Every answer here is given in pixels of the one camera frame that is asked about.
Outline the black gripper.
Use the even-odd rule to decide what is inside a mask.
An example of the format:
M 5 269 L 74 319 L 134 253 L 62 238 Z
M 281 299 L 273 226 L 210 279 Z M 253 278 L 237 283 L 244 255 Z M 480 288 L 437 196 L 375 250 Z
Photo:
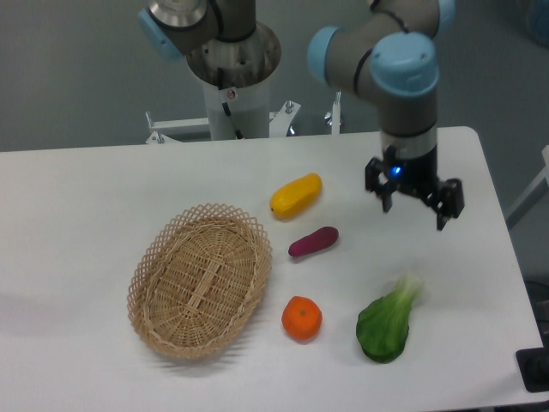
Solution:
M 382 201 L 385 214 L 392 208 L 395 192 L 421 200 L 436 213 L 438 231 L 450 218 L 459 217 L 465 206 L 462 181 L 438 177 L 436 148 L 420 157 L 402 159 L 395 146 L 388 146 L 381 159 L 374 157 L 365 166 L 365 189 Z

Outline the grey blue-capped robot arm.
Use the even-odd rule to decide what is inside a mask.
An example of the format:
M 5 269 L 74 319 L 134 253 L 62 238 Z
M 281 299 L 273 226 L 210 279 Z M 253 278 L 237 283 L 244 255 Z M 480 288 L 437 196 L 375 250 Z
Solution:
M 365 188 L 389 210 L 395 192 L 432 209 L 437 227 L 460 215 L 462 182 L 437 175 L 437 83 L 433 38 L 453 20 L 451 1 L 374 1 L 347 31 L 324 27 L 306 60 L 320 82 L 377 109 L 382 157 L 365 167 Z M 166 59 L 184 58 L 204 87 L 214 140 L 269 134 L 268 83 L 281 60 L 274 32 L 252 1 L 151 1 L 142 31 Z

